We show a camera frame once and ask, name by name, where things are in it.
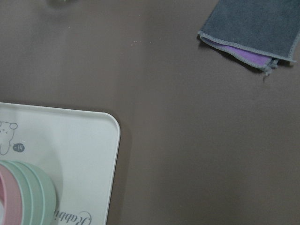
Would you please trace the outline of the middle green bowl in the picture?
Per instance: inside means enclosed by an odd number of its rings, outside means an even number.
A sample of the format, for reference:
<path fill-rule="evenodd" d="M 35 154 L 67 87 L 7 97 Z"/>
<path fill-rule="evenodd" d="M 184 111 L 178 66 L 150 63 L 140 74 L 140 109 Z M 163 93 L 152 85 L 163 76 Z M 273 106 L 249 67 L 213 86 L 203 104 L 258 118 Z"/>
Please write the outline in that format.
<path fill-rule="evenodd" d="M 43 196 L 35 167 L 31 164 L 16 161 L 13 162 L 13 165 L 21 172 L 29 189 L 30 201 L 26 202 L 30 205 L 29 225 L 41 225 L 43 222 Z"/>

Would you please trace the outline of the bottom green bowl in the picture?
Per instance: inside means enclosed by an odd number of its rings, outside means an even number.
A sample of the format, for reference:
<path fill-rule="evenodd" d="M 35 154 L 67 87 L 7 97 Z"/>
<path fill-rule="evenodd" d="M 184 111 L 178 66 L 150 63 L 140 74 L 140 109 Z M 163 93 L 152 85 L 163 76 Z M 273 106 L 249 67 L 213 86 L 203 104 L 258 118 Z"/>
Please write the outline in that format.
<path fill-rule="evenodd" d="M 39 167 L 25 164 L 37 178 L 42 192 L 42 218 L 41 225 L 50 225 L 56 208 L 56 193 L 53 182 L 49 175 Z"/>

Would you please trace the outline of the folded grey cloth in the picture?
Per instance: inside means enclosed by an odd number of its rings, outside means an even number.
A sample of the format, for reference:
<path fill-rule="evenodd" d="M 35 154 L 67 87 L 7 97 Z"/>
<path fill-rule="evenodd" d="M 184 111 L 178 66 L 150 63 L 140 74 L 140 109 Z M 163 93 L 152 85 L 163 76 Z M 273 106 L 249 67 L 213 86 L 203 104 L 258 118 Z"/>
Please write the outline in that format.
<path fill-rule="evenodd" d="M 220 0 L 198 31 L 215 49 L 269 75 L 293 61 L 300 40 L 298 0 Z"/>

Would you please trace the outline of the cream rabbit serving tray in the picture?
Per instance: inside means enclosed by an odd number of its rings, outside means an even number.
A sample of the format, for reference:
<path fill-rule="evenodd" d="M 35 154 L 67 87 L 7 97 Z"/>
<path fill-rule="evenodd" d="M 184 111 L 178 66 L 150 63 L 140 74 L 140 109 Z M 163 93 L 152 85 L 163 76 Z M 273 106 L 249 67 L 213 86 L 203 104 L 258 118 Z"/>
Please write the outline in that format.
<path fill-rule="evenodd" d="M 36 165 L 51 177 L 54 225 L 106 224 L 120 141 L 113 116 L 1 103 L 0 120 L 13 128 L 0 139 L 10 146 L 1 159 Z"/>

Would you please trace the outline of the green bowl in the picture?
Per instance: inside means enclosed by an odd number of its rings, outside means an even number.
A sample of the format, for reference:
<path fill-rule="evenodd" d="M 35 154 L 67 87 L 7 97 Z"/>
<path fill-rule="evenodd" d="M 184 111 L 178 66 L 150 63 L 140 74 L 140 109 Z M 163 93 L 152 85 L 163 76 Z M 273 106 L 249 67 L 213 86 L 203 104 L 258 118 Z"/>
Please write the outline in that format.
<path fill-rule="evenodd" d="M 21 172 L 29 189 L 30 201 L 26 202 L 30 205 L 29 225 L 41 225 L 43 222 L 43 196 L 35 167 L 31 164 L 16 161 L 13 162 L 13 165 Z"/>
<path fill-rule="evenodd" d="M 50 225 L 56 208 L 56 193 L 53 182 L 49 175 L 39 167 L 25 164 L 37 178 L 42 192 L 42 218 L 41 225 Z"/>
<path fill-rule="evenodd" d="M 21 225 L 28 225 L 30 221 L 30 205 L 27 201 L 30 201 L 29 189 L 26 184 L 25 178 L 21 175 L 21 172 L 13 165 L 14 161 L 1 161 L 0 165 L 5 166 L 15 177 L 22 197 L 22 223 Z"/>

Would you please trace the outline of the top green bowl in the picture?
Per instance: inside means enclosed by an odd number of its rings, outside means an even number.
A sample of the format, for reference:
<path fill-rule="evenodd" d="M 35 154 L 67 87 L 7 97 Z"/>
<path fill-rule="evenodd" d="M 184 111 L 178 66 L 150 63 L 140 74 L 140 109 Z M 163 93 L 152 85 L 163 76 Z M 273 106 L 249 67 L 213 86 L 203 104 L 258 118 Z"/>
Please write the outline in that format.
<path fill-rule="evenodd" d="M 30 201 L 29 189 L 26 184 L 25 178 L 21 175 L 21 172 L 13 165 L 14 161 L 1 161 L 0 165 L 5 166 L 15 177 L 22 197 L 22 223 L 21 225 L 28 225 L 30 221 L 30 205 L 27 201 Z"/>

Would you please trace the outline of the small pink bowl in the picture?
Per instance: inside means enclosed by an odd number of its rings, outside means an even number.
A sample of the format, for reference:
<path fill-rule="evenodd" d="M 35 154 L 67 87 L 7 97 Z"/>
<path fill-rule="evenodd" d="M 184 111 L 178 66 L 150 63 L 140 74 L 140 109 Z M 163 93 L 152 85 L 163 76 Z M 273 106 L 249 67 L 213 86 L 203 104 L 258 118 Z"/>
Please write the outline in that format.
<path fill-rule="evenodd" d="M 0 202 L 3 205 L 2 225 L 20 225 L 23 207 L 19 185 L 13 174 L 0 166 Z"/>

